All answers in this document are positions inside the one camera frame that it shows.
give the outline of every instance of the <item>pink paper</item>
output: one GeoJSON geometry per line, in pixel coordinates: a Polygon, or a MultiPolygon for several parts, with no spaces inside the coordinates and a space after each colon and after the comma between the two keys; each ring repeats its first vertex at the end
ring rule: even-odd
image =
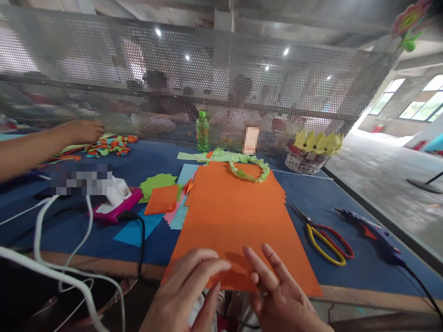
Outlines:
{"type": "Polygon", "coordinates": [[[181,192],[180,202],[177,202],[177,204],[175,205],[175,210],[173,212],[165,213],[165,215],[163,216],[163,218],[168,222],[168,225],[171,224],[172,219],[174,219],[177,211],[179,210],[181,201],[184,200],[184,199],[185,199],[185,194],[182,191],[181,192]]]}

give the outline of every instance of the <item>white cable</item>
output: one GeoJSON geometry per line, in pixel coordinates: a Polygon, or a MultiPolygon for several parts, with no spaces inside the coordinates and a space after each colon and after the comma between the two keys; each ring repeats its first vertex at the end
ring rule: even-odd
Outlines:
{"type": "MultiPolygon", "coordinates": [[[[72,273],[76,273],[85,277],[90,277],[90,278],[98,278],[98,279],[103,279],[103,280],[107,280],[110,283],[112,283],[118,290],[119,294],[120,294],[120,305],[121,305],[121,323],[122,323],[122,332],[125,332],[126,330],[126,315],[125,315],[125,303],[124,303],[124,299],[123,299],[123,291],[121,290],[120,285],[113,279],[108,278],[106,276],[102,276],[99,274],[92,274],[92,273],[86,273],[80,270],[77,270],[75,268],[72,267],[63,267],[60,265],[55,265],[55,264],[51,264],[49,262],[46,262],[42,259],[42,256],[40,255],[40,242],[42,239],[42,225],[43,225],[43,218],[44,215],[47,211],[47,209],[51,206],[51,204],[59,197],[60,195],[54,195],[52,196],[49,201],[41,208],[40,212],[37,215],[37,222],[36,222],[36,233],[35,233],[35,237],[34,237],[34,257],[35,260],[37,262],[39,262],[40,264],[56,269],[56,270],[61,270],[61,271],[68,271],[68,272],[72,272],[72,273]]],[[[89,210],[89,214],[92,215],[92,207],[90,205],[90,201],[88,204],[88,210],[89,210]]]]}
{"type": "Polygon", "coordinates": [[[49,180],[49,181],[51,181],[51,178],[50,177],[47,177],[46,175],[41,175],[41,174],[39,174],[39,175],[37,175],[39,178],[43,178],[43,179],[45,179],[45,180],[49,180]]]}
{"type": "MultiPolygon", "coordinates": [[[[86,234],[85,234],[85,236],[83,237],[82,242],[80,242],[80,244],[74,249],[74,251],[72,252],[72,254],[69,256],[69,258],[68,258],[68,260],[66,261],[64,267],[68,267],[68,266],[69,266],[69,263],[71,263],[72,258],[75,256],[75,254],[77,253],[77,251],[83,246],[83,244],[84,244],[84,243],[86,242],[86,240],[88,239],[89,234],[91,233],[91,230],[92,230],[92,222],[93,222],[93,219],[94,219],[94,215],[92,214],[92,205],[91,205],[91,199],[90,199],[90,196],[89,196],[89,195],[86,195],[86,204],[88,205],[88,211],[89,211],[88,230],[86,231],[86,234]]],[[[69,290],[71,290],[71,289],[72,289],[72,287],[69,287],[69,288],[64,289],[64,288],[63,288],[63,283],[62,283],[61,281],[59,281],[59,292],[60,292],[60,293],[63,293],[63,292],[69,291],[69,290]]]]}
{"type": "MultiPolygon", "coordinates": [[[[91,291],[91,289],[92,289],[92,286],[94,285],[94,278],[87,278],[87,279],[85,279],[85,280],[83,280],[82,282],[83,283],[85,283],[86,284],[86,281],[90,281],[91,282],[91,286],[89,286],[89,290],[91,291]]],[[[83,299],[81,302],[80,302],[80,304],[74,309],[74,311],[73,312],[71,312],[71,314],[63,321],[63,323],[61,323],[60,325],[59,325],[59,327],[57,327],[53,332],[57,332],[67,321],[68,321],[68,319],[70,319],[71,317],[72,317],[72,315],[73,314],[75,314],[76,313],[76,311],[78,310],[78,308],[80,308],[80,306],[83,304],[83,302],[85,301],[86,299],[83,299]]]]}
{"type": "Polygon", "coordinates": [[[17,217],[21,216],[22,214],[25,214],[25,213],[29,212],[30,210],[35,209],[36,207],[39,207],[39,206],[42,205],[42,204],[45,204],[45,203],[48,202],[49,200],[50,200],[50,198],[45,198],[45,199],[41,200],[40,202],[38,202],[38,203],[37,203],[36,205],[34,205],[33,207],[30,207],[29,209],[24,210],[24,211],[22,211],[22,212],[16,214],[16,215],[13,216],[13,217],[11,217],[11,218],[9,218],[9,219],[6,219],[5,221],[2,221],[2,222],[0,223],[0,226],[3,225],[3,224],[6,224],[7,222],[9,222],[9,221],[11,221],[11,220],[13,220],[13,219],[16,219],[17,217]]]}
{"type": "Polygon", "coordinates": [[[86,300],[86,305],[88,307],[89,315],[91,316],[92,323],[94,324],[94,327],[99,332],[109,332],[109,330],[107,328],[105,328],[105,326],[100,321],[98,314],[97,314],[96,307],[94,305],[94,301],[92,300],[92,294],[91,294],[88,286],[86,286],[83,282],[81,282],[80,280],[77,280],[73,277],[62,274],[60,272],[51,270],[50,268],[47,268],[47,267],[37,263],[36,261],[33,261],[32,259],[26,257],[26,256],[23,256],[19,253],[16,253],[13,250],[10,250],[10,249],[4,248],[4,247],[0,247],[0,256],[5,257],[6,259],[8,259],[10,261],[16,262],[19,265],[27,267],[28,269],[30,269],[32,271],[43,274],[43,275],[50,277],[52,279],[63,280],[63,282],[77,287],[82,292],[82,294],[86,300]]]}

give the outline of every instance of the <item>person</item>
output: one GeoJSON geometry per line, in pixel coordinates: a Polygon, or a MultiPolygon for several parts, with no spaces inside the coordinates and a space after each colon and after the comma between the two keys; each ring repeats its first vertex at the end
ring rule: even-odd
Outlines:
{"type": "MultiPolygon", "coordinates": [[[[263,332],[333,332],[293,279],[283,262],[268,245],[262,251],[274,273],[250,247],[243,254],[252,267],[251,281],[258,292],[249,303],[263,332]]],[[[211,249],[192,249],[174,265],[160,286],[140,327],[141,332],[207,332],[213,326],[220,283],[210,289],[191,327],[188,316],[210,277],[231,268],[211,249]]]]}
{"type": "Polygon", "coordinates": [[[94,144],[104,133],[100,121],[73,120],[52,129],[1,141],[0,183],[25,174],[69,145],[94,144]]]}

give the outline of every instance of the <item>wooden table edge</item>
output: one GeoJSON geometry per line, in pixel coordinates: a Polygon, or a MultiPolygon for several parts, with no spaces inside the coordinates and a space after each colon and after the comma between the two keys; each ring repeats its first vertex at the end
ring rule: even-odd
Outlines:
{"type": "MultiPolygon", "coordinates": [[[[42,251],[42,258],[50,263],[64,265],[69,254],[42,251]]],[[[70,263],[71,267],[80,270],[94,271],[116,277],[136,278],[137,263],[113,259],[76,255],[70,263]]],[[[146,278],[161,280],[166,266],[142,265],[142,274],[146,278]]],[[[384,293],[373,290],[320,285],[323,297],[313,297],[314,301],[334,302],[368,308],[378,308],[392,311],[411,313],[435,314],[429,300],[425,297],[402,294],[384,293]]],[[[443,300],[436,300],[439,307],[443,307],[443,300]]]]}

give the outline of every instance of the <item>ceiling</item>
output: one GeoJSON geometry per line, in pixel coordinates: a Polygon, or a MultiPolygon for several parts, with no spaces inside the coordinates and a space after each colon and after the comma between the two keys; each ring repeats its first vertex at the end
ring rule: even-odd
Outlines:
{"type": "MultiPolygon", "coordinates": [[[[415,0],[0,0],[0,4],[197,26],[338,47],[370,49],[415,0]]],[[[418,30],[417,49],[400,61],[443,52],[443,1],[418,30]]],[[[404,67],[411,68],[410,62],[404,67]]]]}

